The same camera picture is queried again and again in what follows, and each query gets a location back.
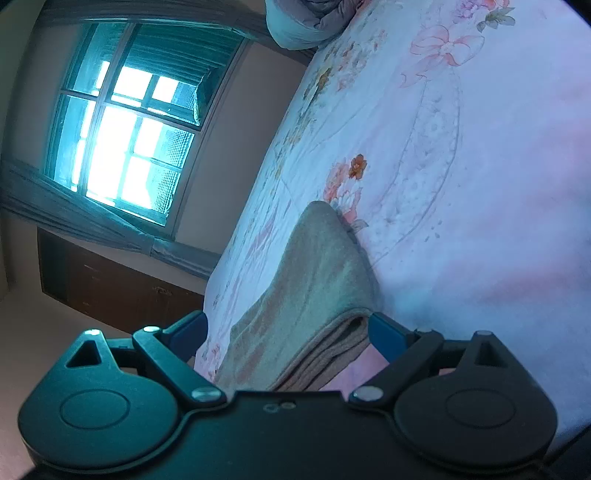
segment bed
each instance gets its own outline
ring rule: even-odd
[[[591,30],[559,0],[371,0],[321,48],[205,296],[195,370],[267,288],[312,200],[355,231],[381,309],[447,338],[494,331],[591,421]],[[385,366],[369,347],[325,388]]]

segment gray curtain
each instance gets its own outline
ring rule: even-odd
[[[107,247],[139,252],[207,280],[220,255],[143,233],[99,203],[70,191],[36,168],[0,162],[0,206],[44,229]]]
[[[47,0],[39,16],[41,25],[113,20],[224,28],[305,65],[315,53],[281,48],[269,33],[265,15],[238,0]]]

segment beige towel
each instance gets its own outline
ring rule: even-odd
[[[230,333],[215,383],[235,390],[318,390],[367,347],[374,284],[325,202],[302,213],[277,273]]]

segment gray pillow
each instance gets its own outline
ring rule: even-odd
[[[267,26],[280,47],[314,48],[349,24],[362,0],[265,0]]]

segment wall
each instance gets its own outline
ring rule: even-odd
[[[240,2],[260,14],[264,14],[267,11],[265,8],[265,0],[240,0]]]
[[[226,248],[305,70],[259,44],[248,47],[199,151],[179,242],[218,253]]]
[[[63,72],[80,32],[78,26],[35,29],[12,102],[3,154],[42,166]],[[211,128],[203,134],[177,241],[223,252],[304,71],[303,65],[266,47],[247,46],[213,113]],[[30,245],[26,256],[36,262],[35,230],[22,223],[5,219],[6,228],[30,236],[26,240],[12,236],[15,245],[7,248],[15,251]],[[74,242],[188,290],[205,291],[205,281],[144,255]],[[18,262],[12,263],[13,269],[19,269]]]
[[[21,58],[45,0],[18,0],[0,12],[0,151],[2,133]],[[0,300],[8,291],[0,236]]]

